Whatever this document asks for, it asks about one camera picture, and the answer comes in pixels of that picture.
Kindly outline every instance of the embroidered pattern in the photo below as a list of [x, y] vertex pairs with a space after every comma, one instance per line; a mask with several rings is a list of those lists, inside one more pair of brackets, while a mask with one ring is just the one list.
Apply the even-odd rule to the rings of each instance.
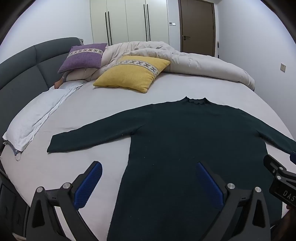
[[152, 64], [149, 64], [144, 61], [122, 60], [122, 61], [118, 62], [116, 65], [121, 65], [121, 64], [132, 64], [132, 65], [142, 66], [142, 67], [146, 68], [147, 70], [149, 70], [154, 75], [154, 78], [158, 75], [158, 69], [155, 66], [153, 66]]
[[67, 58], [70, 57], [70, 56], [72, 56], [72, 55], [74, 55], [74, 54], [78, 54], [78, 53], [98, 53], [98, 54], [102, 55], [103, 54], [103, 50], [101, 50], [101, 49], [94, 49], [94, 48], [79, 49], [79, 50], [75, 50], [75, 51], [69, 53], [69, 55], [67, 56]]

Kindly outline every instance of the closet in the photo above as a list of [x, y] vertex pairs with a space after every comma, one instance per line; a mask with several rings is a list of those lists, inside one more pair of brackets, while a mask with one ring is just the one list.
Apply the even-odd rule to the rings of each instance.
[[166, 0], [90, 0], [95, 43], [163, 41], [169, 44]]

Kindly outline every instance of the upholstered headboard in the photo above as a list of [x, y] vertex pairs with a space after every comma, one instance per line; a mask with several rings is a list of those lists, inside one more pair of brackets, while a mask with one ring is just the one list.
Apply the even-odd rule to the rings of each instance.
[[79, 38], [50, 40], [13, 55], [0, 64], [0, 141], [17, 113], [47, 91], [62, 74], [60, 66]]

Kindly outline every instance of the yellow pillow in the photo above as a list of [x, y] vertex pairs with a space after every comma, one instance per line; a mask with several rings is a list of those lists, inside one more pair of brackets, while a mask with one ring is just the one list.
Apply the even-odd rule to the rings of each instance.
[[123, 87], [146, 93], [152, 81], [170, 64], [160, 58], [124, 56], [104, 72], [94, 86]]

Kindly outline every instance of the electrical outlet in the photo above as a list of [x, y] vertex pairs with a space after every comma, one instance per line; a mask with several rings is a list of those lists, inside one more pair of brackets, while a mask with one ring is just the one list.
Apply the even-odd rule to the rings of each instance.
[[284, 64], [281, 64], [281, 71], [286, 72], [286, 66]]

